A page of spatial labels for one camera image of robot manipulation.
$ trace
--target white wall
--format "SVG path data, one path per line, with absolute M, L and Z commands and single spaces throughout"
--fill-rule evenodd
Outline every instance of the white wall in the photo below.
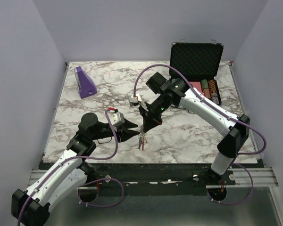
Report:
M 41 160 L 65 64 L 31 0 L 0 0 L 0 226 Z
M 251 124 L 266 136 L 264 162 L 283 197 L 283 0 L 268 1 L 233 70 Z
M 233 60 L 267 0 L 33 0 L 67 61 L 169 60 L 171 43 L 225 45 Z

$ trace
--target marble tabletop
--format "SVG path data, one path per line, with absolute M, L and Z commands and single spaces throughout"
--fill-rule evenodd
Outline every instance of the marble tabletop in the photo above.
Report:
M 133 93 L 136 77 L 145 67 L 169 62 L 135 62 L 135 61 L 98 61 L 71 62 L 59 100 L 56 116 L 51 129 L 43 161 L 54 163 L 69 140 L 75 135 L 81 117 L 88 112 L 95 113 L 99 121 L 107 122 L 104 111 L 109 107 L 117 108 L 126 119 L 135 124 L 142 124 L 142 117 L 137 107 L 130 107 L 128 94 Z M 80 99 L 74 74 L 74 68 L 81 66 L 92 78 L 98 93 Z M 157 97 L 146 86 L 146 81 L 155 72 L 169 78 L 168 69 L 156 67 L 148 70 L 140 79 L 137 92 L 150 103 Z M 216 76 L 222 107 L 237 115 L 242 114 L 228 62 L 221 62 Z M 119 144 L 116 156 L 110 163 L 212 163 L 218 153 L 217 144 L 222 136 L 210 124 L 198 115 L 190 114 L 184 109 L 169 108 L 163 113 L 163 124 L 146 135 L 145 150 L 138 150 L 138 136 Z M 97 148 L 92 153 L 95 157 L 110 156 L 115 149 L 112 139 L 106 144 L 95 141 Z M 254 152 L 254 145 L 249 138 L 241 149 L 242 152 Z M 236 162 L 257 163 L 258 156 L 239 156 Z

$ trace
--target purple object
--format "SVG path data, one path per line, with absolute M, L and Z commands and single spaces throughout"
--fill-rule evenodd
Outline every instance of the purple object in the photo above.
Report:
M 81 99 L 90 97 L 98 92 L 92 79 L 81 67 L 75 68 L 75 78 Z

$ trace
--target purple cable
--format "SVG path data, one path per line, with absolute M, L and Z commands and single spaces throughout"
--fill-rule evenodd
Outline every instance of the purple cable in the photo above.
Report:
M 92 182 L 88 182 L 88 183 L 86 183 L 86 184 L 84 184 L 82 186 L 90 185 L 90 184 L 93 184 L 93 183 L 96 183 L 96 182 L 99 182 L 99 181 L 103 181 L 103 180 L 107 180 L 107 179 L 106 178 L 97 179 L 97 180 L 94 180 Z M 122 188 L 121 197 L 120 197 L 120 199 L 116 203 L 113 203 L 113 204 L 110 204 L 110 205 L 97 205 L 97 204 L 92 204 L 92 203 L 88 203 L 88 202 L 83 202 L 82 199 L 81 199 L 80 194 L 78 194 L 78 197 L 80 199 L 80 203 L 83 203 L 83 204 L 88 205 L 88 206 L 99 207 L 99 208 L 109 208 L 109 207 L 113 207 L 113 206 L 116 206 L 119 203 L 121 203 L 121 201 L 124 198 L 124 187 L 123 187 L 122 183 L 119 180 L 116 180 L 114 178 L 109 178 L 109 180 L 113 180 L 113 181 L 117 182 L 121 186 L 121 188 Z
M 193 85 L 189 83 L 189 81 L 184 77 L 183 74 L 181 74 L 177 69 L 169 66 L 169 65 L 163 65 L 163 64 L 157 64 L 157 65 L 151 65 L 149 67 L 146 67 L 145 69 L 142 70 L 142 72 L 137 76 L 137 79 L 135 81 L 135 84 L 134 84 L 134 89 L 133 89 L 133 96 L 136 97 L 136 87 L 137 87 L 137 82 L 138 80 L 140 79 L 140 77 L 142 76 L 142 74 L 144 74 L 144 72 L 152 67 L 158 67 L 158 66 L 161 66 L 161 67 L 167 67 L 171 70 L 173 70 L 174 72 L 176 72 L 178 75 L 180 75 L 182 77 L 182 79 L 188 84 L 188 86 L 190 87 L 190 89 L 192 90 L 192 92 L 199 98 L 199 99 L 202 99 L 202 97 L 194 90 L 193 88 Z M 214 111 L 218 112 L 219 114 L 221 114 L 222 116 L 226 117 L 226 118 L 229 118 L 229 116 L 225 113 L 223 113 L 222 111 L 220 111 L 218 108 L 216 108 L 215 106 L 213 106 L 211 103 L 209 103 L 206 99 L 203 100 L 203 102 L 208 105 L 210 108 L 212 108 Z M 264 135 L 257 131 L 255 128 L 251 127 L 250 125 L 242 122 L 242 121 L 239 121 L 237 119 L 233 119 L 233 118 L 230 118 L 230 120 L 238 123 L 238 124 L 241 124 L 249 129 L 251 129 L 252 131 L 254 131 L 255 133 L 257 133 L 263 140 L 263 147 L 261 150 L 257 151 L 257 152 L 251 152 L 251 153 L 238 153 L 238 155 L 241 155 L 241 154 L 246 154 L 246 155 L 252 155 L 252 154 L 260 154 L 261 152 L 263 152 L 265 149 L 266 149 L 266 139 L 264 137 Z
M 220 201 L 217 201 L 217 200 L 213 199 L 213 198 L 210 196 L 210 194 L 208 193 L 208 191 L 207 191 L 208 197 L 210 198 L 210 200 L 211 200 L 212 202 L 216 202 L 216 203 L 221 204 L 221 205 L 237 205 L 237 204 L 240 204 L 240 203 L 243 203 L 243 202 L 247 201 L 247 200 L 250 198 L 251 194 L 253 193 L 253 191 L 254 191 L 254 181 L 253 181 L 253 178 L 252 178 L 251 175 L 250 175 L 250 172 L 249 172 L 244 166 L 242 166 L 242 165 L 240 165 L 240 164 L 234 163 L 233 165 L 237 165 L 237 166 L 243 168 L 243 169 L 247 172 L 247 174 L 249 175 L 249 177 L 250 177 L 250 182 L 251 182 L 250 193 L 249 193 L 244 199 L 242 199 L 242 200 L 240 200 L 240 201 L 238 201 L 238 202 L 220 202 Z
M 116 153 L 117 153 L 117 150 L 118 150 L 118 141 L 117 141 L 117 134 L 115 133 L 115 130 L 113 128 L 113 125 L 109 119 L 109 116 L 108 116 L 108 112 L 110 110 L 106 110 L 105 111 L 105 116 L 107 118 L 107 121 L 108 121 L 108 124 L 112 130 L 112 134 L 113 134 L 113 137 L 114 137 L 114 140 L 115 140 L 115 151 L 113 152 L 113 154 L 109 157 L 105 157 L 105 158 L 97 158 L 97 157 L 90 157 L 90 156 L 74 156 L 74 157 L 70 157 L 68 159 L 65 159 L 64 161 L 62 161 L 62 165 L 61 166 L 57 166 L 56 168 L 54 168 L 47 176 L 46 178 L 44 178 L 44 180 L 36 187 L 37 190 L 39 190 L 42 185 L 57 171 L 57 169 L 59 169 L 60 167 L 62 167 L 66 162 L 70 161 L 70 160 L 73 160 L 73 159 L 93 159 L 93 160 L 108 160 L 108 159 L 111 159 L 113 158 Z M 30 201 L 30 199 L 35 195 L 35 191 L 33 191 L 29 196 L 28 198 L 26 199 L 26 201 L 24 202 L 21 210 L 20 210 L 20 213 L 19 213 L 19 217 L 18 217 L 18 223 L 17 223 L 17 226 L 21 226 L 21 220 L 22 220 L 22 217 L 23 217 L 23 214 L 24 214 L 24 210 L 28 204 L 28 202 Z

